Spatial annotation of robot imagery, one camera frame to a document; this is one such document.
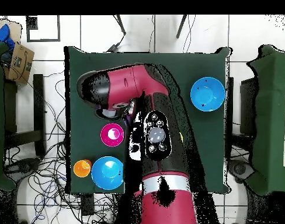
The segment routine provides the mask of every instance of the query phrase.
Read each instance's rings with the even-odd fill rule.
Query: tangled wires
[[[19,72],[11,67],[17,75]],[[65,100],[65,98],[59,93],[57,90],[58,83],[64,80],[59,80],[55,84],[55,91],[60,95],[60,97]],[[59,214],[65,209],[70,210],[72,212],[73,217],[77,220],[78,224],[111,224],[116,219],[117,214],[117,203],[115,197],[105,195],[95,200],[95,212],[91,216],[82,216],[81,214],[81,198],[80,195],[70,195],[65,193],[65,184],[67,182],[66,174],[65,174],[65,166],[66,166],[66,151],[65,151],[65,140],[60,141],[59,130],[61,130],[65,134],[65,128],[58,121],[59,116],[64,111],[65,107],[56,115],[53,107],[44,100],[44,103],[50,109],[55,124],[51,133],[49,133],[46,138],[46,142],[51,141],[51,137],[57,136],[57,142],[51,145],[45,156],[41,157],[41,162],[39,164],[39,168],[34,171],[32,175],[27,178],[28,184],[32,190],[37,192],[37,195],[34,198],[33,207],[35,216],[30,222],[30,224],[35,224],[37,221],[47,220],[47,224],[61,224],[59,219]],[[20,152],[20,147],[17,147],[18,151],[14,153],[11,157],[8,156],[9,164],[18,161],[15,159],[15,156]],[[54,207],[56,208],[55,213],[52,215],[48,214],[50,211],[47,211],[48,208]],[[71,224],[71,218],[68,219],[69,222],[65,224]]]

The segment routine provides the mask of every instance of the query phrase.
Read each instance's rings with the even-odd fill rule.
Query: power cord
[[[113,17],[115,18],[115,20],[117,21],[117,24],[119,24],[119,26],[121,27],[119,21],[116,19],[116,17],[113,15]],[[107,53],[115,53],[119,47],[119,45],[121,44],[121,42],[123,41],[124,37],[125,37],[125,33],[123,34],[123,37],[121,38],[121,41],[118,42],[117,44],[113,44],[108,50]]]
[[[153,23],[153,26],[154,26],[154,30],[152,31],[152,33],[151,33],[151,37],[150,37],[150,42],[149,42],[149,52],[150,52],[150,49],[151,49],[151,40],[152,40],[152,35],[153,35],[154,31],[155,31],[155,24],[154,24],[153,18],[154,18],[154,15],[152,15],[152,23]]]
[[[16,72],[16,74],[18,76],[19,72],[14,67],[11,66],[11,68]],[[22,78],[27,82],[27,84],[29,84],[33,88],[33,86],[23,76],[22,76]],[[55,84],[55,90],[56,90],[56,92],[59,95],[60,95],[60,93],[57,91],[56,86],[61,81],[63,81],[63,80],[60,80],[60,81],[58,81]],[[53,127],[53,130],[52,130],[51,134],[53,134],[53,132],[54,132],[56,127],[57,127],[57,134],[58,134],[59,130],[61,130],[61,131],[63,131],[65,133],[65,129],[58,122],[58,118],[59,118],[60,114],[63,112],[63,110],[65,109],[65,107],[61,110],[59,115],[56,117],[56,114],[55,114],[55,111],[54,111],[53,107],[49,103],[47,103],[45,100],[44,100],[44,102],[48,106],[48,108],[51,110],[51,112],[52,112],[52,114],[54,116],[55,126]],[[35,210],[35,217],[33,218],[33,220],[31,221],[30,224],[34,224],[37,220],[44,220],[44,219],[47,219],[47,224],[52,224],[54,218],[57,218],[57,222],[58,222],[58,224],[60,224],[59,220],[58,220],[58,214],[59,214],[59,212],[61,211],[62,208],[70,209],[72,214],[73,214],[73,216],[75,217],[75,219],[78,222],[80,222],[81,224],[90,224],[89,223],[89,219],[90,219],[91,216],[89,217],[87,222],[83,221],[82,216],[79,217],[79,214],[81,213],[80,212],[80,210],[81,210],[80,198],[76,197],[74,199],[71,199],[70,195],[65,193],[65,189],[64,189],[65,185],[62,184],[62,182],[65,183],[67,179],[66,179],[66,177],[65,177],[65,175],[63,173],[58,171],[58,169],[60,168],[61,165],[65,165],[65,156],[66,156],[65,148],[64,148],[65,141],[61,141],[60,142],[59,139],[58,139],[58,136],[59,135],[57,135],[57,143],[52,145],[51,147],[49,147],[49,149],[46,151],[45,156],[42,158],[42,161],[46,160],[46,159],[50,159],[50,158],[46,158],[46,155],[51,150],[53,150],[55,147],[57,147],[57,155],[56,155],[55,159],[52,158],[52,160],[49,161],[49,162],[42,162],[42,163],[40,163],[40,167],[42,167],[42,165],[47,165],[47,166],[45,168],[43,168],[43,169],[38,169],[31,176],[28,177],[28,184],[29,184],[29,186],[35,192],[38,193],[36,195],[35,199],[34,199],[34,204],[33,204],[34,210]],[[20,148],[19,147],[17,147],[17,148],[18,148],[18,152],[16,152],[12,157],[10,157],[10,156],[8,157],[9,164],[11,162],[13,162],[14,160],[17,161],[17,159],[14,159],[14,156],[16,156],[20,152]],[[40,178],[44,178],[44,180],[46,180],[46,179],[49,179],[49,180],[47,180],[47,181],[42,183],[40,181]],[[33,182],[39,186],[41,191],[36,190],[32,186],[31,179],[33,179]],[[105,213],[106,211],[109,211],[113,215],[113,221],[116,218],[117,203],[115,203],[114,200],[111,200],[106,194],[104,194],[104,195],[105,196],[103,198],[95,200],[95,203],[97,203],[97,202],[99,202],[100,200],[103,200],[103,199],[108,199],[111,202],[111,206],[108,207],[108,208],[105,208],[105,204],[107,204],[107,205],[109,205],[109,204],[107,202],[102,204],[101,205],[102,206],[102,210],[95,211],[95,215],[99,219],[98,220],[94,219],[92,221],[92,224],[102,224],[103,222],[107,222],[108,220],[106,219],[106,215],[107,215]],[[40,202],[38,204],[36,204],[36,201],[37,201],[37,199],[39,197],[41,197],[41,200],[40,200]],[[46,207],[53,207],[53,206],[57,206],[57,212],[55,214],[55,217],[53,217],[51,222],[50,222],[49,218],[48,218],[47,211],[46,211]]]
[[[192,42],[192,27],[193,27],[193,25],[194,25],[194,21],[196,20],[196,15],[194,15],[194,19],[193,19],[192,26],[190,26],[189,15],[187,15],[187,18],[188,18],[188,25],[189,25],[189,32],[188,32],[188,35],[190,35],[190,41],[189,41],[189,45],[188,45],[188,48],[187,48],[186,52],[184,52],[185,44],[186,44],[186,41],[187,41],[187,39],[188,39],[188,35],[187,35],[186,40],[185,40],[185,43],[184,43],[184,46],[183,46],[183,53],[187,53],[187,52],[188,52],[188,49],[189,49],[189,47],[190,47],[190,43]]]

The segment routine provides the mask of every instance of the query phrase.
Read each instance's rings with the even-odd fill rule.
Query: green table
[[[211,76],[225,86],[225,59],[230,54],[229,48],[221,48],[214,54],[150,54],[150,53],[84,53],[74,47],[65,52],[69,58],[70,116],[71,118],[71,193],[102,193],[92,182],[91,176],[77,177],[73,165],[80,159],[90,159],[94,163],[102,156],[114,156],[125,160],[125,143],[115,148],[105,146],[100,140],[100,130],[108,123],[95,116],[92,108],[78,96],[76,82],[88,71],[100,71],[125,64],[143,62],[162,64],[175,78],[179,85],[189,121],[192,125],[197,148],[205,171],[205,181],[209,192],[227,193],[228,187],[223,184],[224,164],[224,104],[216,111],[205,113],[196,109],[190,101],[190,89],[198,79]],[[179,108],[179,98],[171,96],[173,110],[178,123],[185,118]],[[117,122],[124,128],[123,122]],[[183,135],[184,147],[187,128],[179,124]]]
[[[256,172],[246,183],[259,195],[285,192],[285,52],[265,45],[249,66],[258,79],[259,91],[255,99],[257,133],[251,160]]]

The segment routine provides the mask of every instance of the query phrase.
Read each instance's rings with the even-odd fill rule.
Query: blue bowl
[[[201,111],[218,109],[225,99],[223,84],[215,78],[204,77],[197,80],[190,91],[193,105]]]
[[[113,190],[123,183],[123,164],[112,156],[98,159],[92,166],[92,179],[104,190]]]

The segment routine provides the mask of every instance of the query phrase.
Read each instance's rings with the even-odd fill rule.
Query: white tile floor
[[[182,53],[189,23],[192,25],[194,15],[186,19],[179,39],[176,33],[182,15],[156,15],[156,46],[157,53]],[[82,51],[104,52],[112,44],[120,41],[123,34],[119,25],[112,16],[60,16],[60,42],[27,43],[25,16],[8,16],[9,20],[19,22],[22,29],[21,43],[34,51],[34,61],[29,77],[32,83],[33,74],[48,76],[60,73],[64,70],[64,46],[76,46]],[[152,15],[121,15],[127,32],[120,45],[120,51],[151,51],[154,52],[154,34],[150,45],[150,35],[153,31]],[[285,17],[265,15],[197,15],[192,27],[192,41],[188,49],[190,53],[214,53],[220,47],[229,46],[233,49],[230,57],[230,76],[234,77],[234,122],[240,123],[240,95],[239,86],[242,80],[253,77],[246,62],[254,60],[258,56],[258,48],[262,44],[273,44],[285,51]],[[38,16],[38,24],[50,22],[50,27],[56,26],[56,18]],[[30,31],[30,35],[36,39],[53,39],[55,34]],[[189,38],[185,45],[187,50]],[[64,79],[63,74],[44,78],[45,99],[55,110],[56,116],[64,107],[64,101],[55,92],[55,84]],[[64,82],[57,84],[59,93],[64,94]],[[17,125],[18,131],[33,129],[33,91],[29,85],[19,86],[17,96]],[[48,135],[54,126],[53,115],[49,109],[46,113],[46,139],[47,148],[55,144],[58,139],[63,140],[63,135]],[[65,112],[59,116],[59,122],[65,127]],[[235,133],[239,133],[239,126],[233,125]],[[34,156],[32,144],[21,146],[21,153],[17,159]],[[56,156],[52,150],[48,158]],[[214,202],[218,218],[221,224],[244,224],[247,212],[247,199],[244,186],[237,184],[234,178],[228,174],[227,183],[231,192],[227,195],[214,194]],[[21,219],[31,222],[36,213],[34,211],[34,198],[37,193],[30,188],[27,179],[23,181],[18,195],[18,213]],[[57,206],[46,208],[35,224],[50,224],[51,218],[57,212]],[[58,221],[53,224],[79,224],[73,217],[70,209],[62,209],[58,214]]]

